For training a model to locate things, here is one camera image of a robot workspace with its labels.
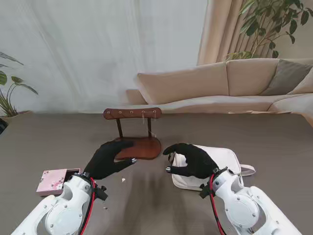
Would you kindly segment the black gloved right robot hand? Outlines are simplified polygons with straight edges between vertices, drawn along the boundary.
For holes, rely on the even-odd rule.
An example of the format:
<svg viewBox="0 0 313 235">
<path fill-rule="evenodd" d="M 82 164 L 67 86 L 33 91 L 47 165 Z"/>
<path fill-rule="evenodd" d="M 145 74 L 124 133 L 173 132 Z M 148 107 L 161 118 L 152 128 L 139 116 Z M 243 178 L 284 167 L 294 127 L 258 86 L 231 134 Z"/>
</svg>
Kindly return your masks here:
<svg viewBox="0 0 313 235">
<path fill-rule="evenodd" d="M 206 179 L 214 173 L 214 169 L 218 165 L 212 158 L 202 149 L 192 144 L 177 143 L 167 147 L 163 151 L 163 155 L 172 153 L 182 154 L 186 158 L 186 166 L 168 166 L 167 173 L 180 176 L 194 176 L 199 179 Z"/>
</svg>

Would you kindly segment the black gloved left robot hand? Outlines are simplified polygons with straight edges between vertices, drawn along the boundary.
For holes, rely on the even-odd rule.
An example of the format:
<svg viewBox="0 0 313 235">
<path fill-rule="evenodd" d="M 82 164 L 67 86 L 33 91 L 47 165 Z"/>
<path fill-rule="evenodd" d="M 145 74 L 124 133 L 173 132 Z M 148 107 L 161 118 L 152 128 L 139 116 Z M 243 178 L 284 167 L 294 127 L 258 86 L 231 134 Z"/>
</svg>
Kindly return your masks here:
<svg viewBox="0 0 313 235">
<path fill-rule="evenodd" d="M 133 165 L 134 157 L 115 162 L 114 159 L 123 149 L 133 147 L 133 141 L 109 141 L 102 144 L 84 169 L 94 180 L 102 180 L 114 173 Z"/>
</svg>

